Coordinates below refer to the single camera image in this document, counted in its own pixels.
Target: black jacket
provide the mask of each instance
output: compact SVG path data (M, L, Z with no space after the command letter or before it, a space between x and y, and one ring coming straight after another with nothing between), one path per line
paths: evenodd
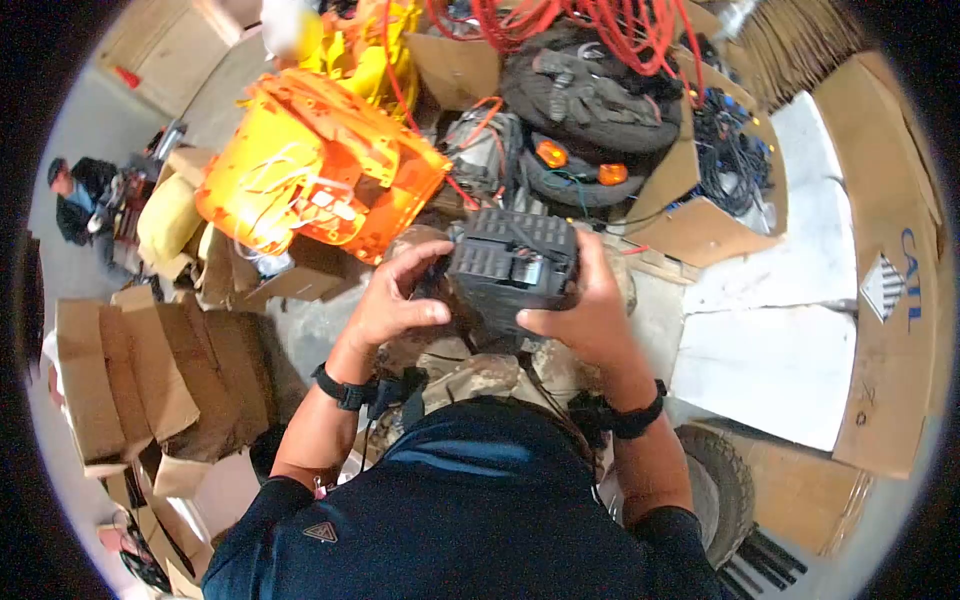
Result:
M105 160L83 157L73 165L70 175L75 182L86 188L94 203L105 202L110 182L117 174L116 165ZM57 227L63 239L71 244L85 246L90 240L86 222L93 215L76 204L68 202L63 196L57 196Z

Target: cap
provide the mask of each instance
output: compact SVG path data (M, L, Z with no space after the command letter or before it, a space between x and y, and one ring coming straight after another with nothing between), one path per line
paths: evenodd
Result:
M47 169L47 185L53 185L54 180L57 178L57 175L60 174L60 171L67 168L66 158L62 156L57 156L50 161L50 168Z

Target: orange plastic housing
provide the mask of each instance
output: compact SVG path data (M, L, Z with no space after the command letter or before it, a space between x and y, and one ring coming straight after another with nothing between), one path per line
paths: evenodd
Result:
M265 254L297 233L378 264L450 170L422 137L324 75L287 69L252 102L207 165L197 210Z

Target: black electronic box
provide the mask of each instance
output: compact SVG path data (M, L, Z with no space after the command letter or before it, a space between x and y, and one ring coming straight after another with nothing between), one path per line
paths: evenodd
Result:
M446 274L486 327L532 336L516 324L516 313L565 308L576 271L577 238L565 219L482 208L469 219Z

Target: green wire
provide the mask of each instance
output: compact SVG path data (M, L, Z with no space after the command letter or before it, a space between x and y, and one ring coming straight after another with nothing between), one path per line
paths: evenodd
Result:
M561 175L566 175L569 179L566 180L565 185L556 185L548 181L546 178L546 176L550 175L551 173L559 173ZM542 176L540 176L540 181L543 183L543 185L546 185L551 189L565 189L570 186L571 181L573 183L576 183L577 184L577 202L580 203L580 207L584 210L584 218L586 219L590 218L590 215L587 213L587 204L584 203L584 185L580 180L577 179L577 176L563 169L551 169L546 173L544 173Z

